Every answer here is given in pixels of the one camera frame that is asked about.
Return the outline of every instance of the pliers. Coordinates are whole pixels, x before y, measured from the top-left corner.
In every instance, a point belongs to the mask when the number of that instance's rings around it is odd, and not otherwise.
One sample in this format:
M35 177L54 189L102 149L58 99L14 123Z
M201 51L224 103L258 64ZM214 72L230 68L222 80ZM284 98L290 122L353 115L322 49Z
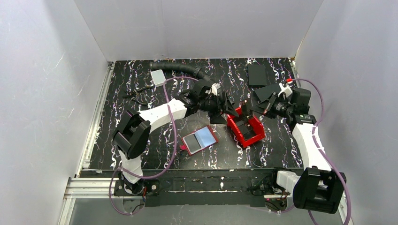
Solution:
M140 92L143 92L143 91L145 91L145 90L147 90L147 89L152 89L152 88L153 88L153 86L145 86L145 87L139 88L139 89L137 89L137 90L134 90L134 89L133 89L133 90L131 90L131 91L125 91L125 92L126 92L126 95L123 96L123 98L131 98L131 100L137 102L137 103L140 104L140 105L148 105L148 103L139 101L139 100L137 99L137 97L138 97L138 94L139 94Z

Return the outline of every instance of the red container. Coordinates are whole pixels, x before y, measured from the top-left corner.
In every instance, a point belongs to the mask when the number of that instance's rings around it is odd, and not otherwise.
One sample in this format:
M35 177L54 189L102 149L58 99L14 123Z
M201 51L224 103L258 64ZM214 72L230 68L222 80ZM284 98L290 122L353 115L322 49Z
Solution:
M242 114L242 109L240 107L236 108L235 110L237 111L239 116ZM255 136L253 136L247 140L245 140L245 138L243 137L243 134L240 132L239 128L237 127L236 123L234 122L235 116L227 115L227 117L228 117L227 118L227 126L232 129L234 134L237 136L237 140L242 144L242 146L244 148L246 148L247 146L249 146L265 137L264 127L257 117L254 116L252 119L247 121L250 124L250 126L253 127L253 130L256 133Z

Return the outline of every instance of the white panel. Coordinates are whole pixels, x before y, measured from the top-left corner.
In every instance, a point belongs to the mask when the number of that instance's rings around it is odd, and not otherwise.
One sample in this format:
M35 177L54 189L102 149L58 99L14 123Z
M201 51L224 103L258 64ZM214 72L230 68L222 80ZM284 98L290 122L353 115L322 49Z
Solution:
M0 1L0 224L56 224L107 62L73 1Z
M108 61L294 57L323 0L75 0Z
M398 197L391 194L398 186L397 52L396 1L325 0L296 57L300 77L323 93L319 135L347 176L359 225L398 221ZM313 99L319 118L315 92Z

